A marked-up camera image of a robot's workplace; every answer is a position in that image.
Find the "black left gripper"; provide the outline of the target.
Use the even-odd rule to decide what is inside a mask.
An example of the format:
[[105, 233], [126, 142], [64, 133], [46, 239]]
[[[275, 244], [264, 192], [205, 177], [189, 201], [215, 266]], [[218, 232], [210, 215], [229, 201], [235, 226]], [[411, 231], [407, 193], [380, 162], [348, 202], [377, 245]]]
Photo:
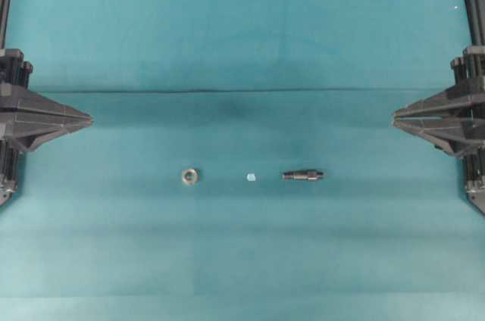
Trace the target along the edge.
[[25, 89], [32, 71], [33, 67], [23, 59], [22, 51], [1, 50], [1, 83], [16, 85], [1, 86], [1, 110], [71, 117], [82, 121], [60, 126], [27, 122], [1, 125], [2, 195], [13, 195], [17, 190], [19, 151], [35, 151], [47, 142], [93, 125], [90, 115]]

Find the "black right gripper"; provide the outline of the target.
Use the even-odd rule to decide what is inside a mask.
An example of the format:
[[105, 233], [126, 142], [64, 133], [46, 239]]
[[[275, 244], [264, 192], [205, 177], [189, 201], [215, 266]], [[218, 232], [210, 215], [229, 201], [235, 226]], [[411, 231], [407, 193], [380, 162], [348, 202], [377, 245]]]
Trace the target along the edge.
[[[484, 46], [468, 46], [450, 65], [457, 85], [400, 108], [393, 117], [446, 117], [460, 109], [458, 115], [466, 118], [394, 119], [393, 126], [463, 158], [466, 192], [484, 192]], [[470, 84], [459, 84], [463, 81]]]

